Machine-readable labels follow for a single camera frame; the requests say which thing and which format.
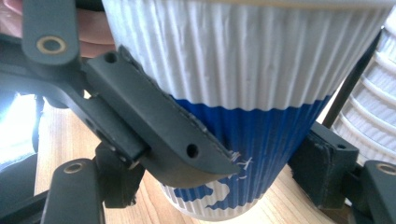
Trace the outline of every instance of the table surface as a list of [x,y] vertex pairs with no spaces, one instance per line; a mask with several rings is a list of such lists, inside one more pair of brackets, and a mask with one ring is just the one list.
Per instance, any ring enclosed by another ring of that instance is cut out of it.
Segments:
[[[46,105],[40,123],[35,193],[49,189],[54,170],[67,161],[91,159],[99,140],[70,111]],[[136,194],[137,205],[106,209],[106,223],[211,223],[180,213],[164,197],[159,183],[146,172]],[[334,223],[322,214],[291,178],[286,166],[274,184],[248,212],[218,223]]]

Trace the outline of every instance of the blue paper cup band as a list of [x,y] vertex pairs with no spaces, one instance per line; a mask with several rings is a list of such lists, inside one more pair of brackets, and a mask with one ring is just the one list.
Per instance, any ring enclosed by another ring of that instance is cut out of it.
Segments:
[[270,111],[228,110],[177,100],[230,150],[241,173],[195,189],[163,186],[168,199],[184,213],[209,221],[247,211],[273,183],[328,99]]

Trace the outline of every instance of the stacked paper cup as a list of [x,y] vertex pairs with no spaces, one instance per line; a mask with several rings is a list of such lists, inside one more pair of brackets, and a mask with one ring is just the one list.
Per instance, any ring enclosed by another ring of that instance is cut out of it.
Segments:
[[118,45],[200,119],[241,173],[163,186],[204,220],[246,212],[375,38],[391,0],[107,0]]
[[332,129],[360,149],[358,163],[396,164],[396,10]]

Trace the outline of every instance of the screw hole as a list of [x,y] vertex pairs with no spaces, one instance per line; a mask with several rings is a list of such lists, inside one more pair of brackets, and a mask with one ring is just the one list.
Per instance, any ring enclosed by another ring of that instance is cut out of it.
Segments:
[[338,145],[337,145],[337,147],[338,147],[338,148],[341,148],[341,149],[345,149],[345,148],[347,148],[346,146],[344,146],[344,145],[341,145],[341,144],[338,144]]
[[115,53],[108,53],[105,55],[105,61],[107,63],[115,63],[117,61],[117,55]]
[[388,175],[396,175],[396,168],[394,166],[385,164],[385,163],[379,163],[376,168],[385,174]]
[[187,155],[194,159],[197,158],[199,154],[198,147],[194,144],[190,144],[187,146]]
[[60,54],[66,51],[66,43],[53,35],[43,36],[38,39],[36,47],[43,54]]
[[67,166],[66,168],[64,168],[64,172],[67,174],[74,174],[74,173],[77,173],[80,170],[82,170],[82,167],[83,167],[83,165],[80,162],[73,163],[73,164]]

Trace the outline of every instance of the paper cup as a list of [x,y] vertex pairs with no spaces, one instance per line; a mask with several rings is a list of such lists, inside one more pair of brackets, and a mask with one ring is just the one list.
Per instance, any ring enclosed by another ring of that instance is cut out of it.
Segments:
[[379,52],[375,54],[373,60],[375,62],[369,64],[362,78],[367,78],[378,89],[396,99],[396,63]]
[[270,187],[394,4],[336,2],[104,1],[117,45],[241,167],[195,189],[163,186],[177,209],[225,220]]
[[396,98],[383,97],[384,92],[371,87],[367,79],[360,80],[351,95],[371,114],[396,127]]
[[342,113],[361,133],[381,146],[396,150],[396,127],[371,114],[353,96],[349,96]]
[[396,63],[396,7],[390,12],[385,22],[384,34],[381,36],[377,49]]
[[332,131],[359,149],[358,164],[363,165],[368,160],[387,161],[396,164],[396,152],[368,138],[354,127],[344,115],[340,114],[338,116],[332,126]]

